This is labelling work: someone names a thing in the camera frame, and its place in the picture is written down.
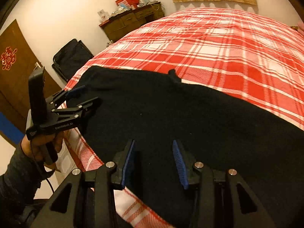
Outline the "person left hand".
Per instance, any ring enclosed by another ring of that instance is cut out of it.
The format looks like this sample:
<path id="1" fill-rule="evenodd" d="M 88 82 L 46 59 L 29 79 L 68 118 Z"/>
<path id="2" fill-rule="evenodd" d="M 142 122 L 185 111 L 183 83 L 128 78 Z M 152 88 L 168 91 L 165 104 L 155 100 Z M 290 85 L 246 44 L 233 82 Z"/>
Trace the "person left hand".
<path id="1" fill-rule="evenodd" d="M 24 136 L 21 142 L 21 148 L 24 154 L 36 162 L 45 162 L 45 156 L 42 152 L 42 146 L 47 143 L 52 143 L 53 148 L 59 153 L 62 149 L 64 132 L 61 131 L 57 134 L 51 135 L 38 135 L 32 140 Z"/>

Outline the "left forearm dark sleeve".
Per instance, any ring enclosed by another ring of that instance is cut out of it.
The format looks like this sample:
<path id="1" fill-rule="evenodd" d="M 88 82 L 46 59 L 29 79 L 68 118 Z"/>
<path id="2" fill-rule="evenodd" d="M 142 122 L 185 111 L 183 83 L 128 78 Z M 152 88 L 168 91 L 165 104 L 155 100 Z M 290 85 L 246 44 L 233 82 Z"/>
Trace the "left forearm dark sleeve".
<path id="1" fill-rule="evenodd" d="M 30 227 L 46 200 L 35 200 L 41 182 L 54 172 L 46 172 L 18 146 L 1 175 L 1 227 Z"/>

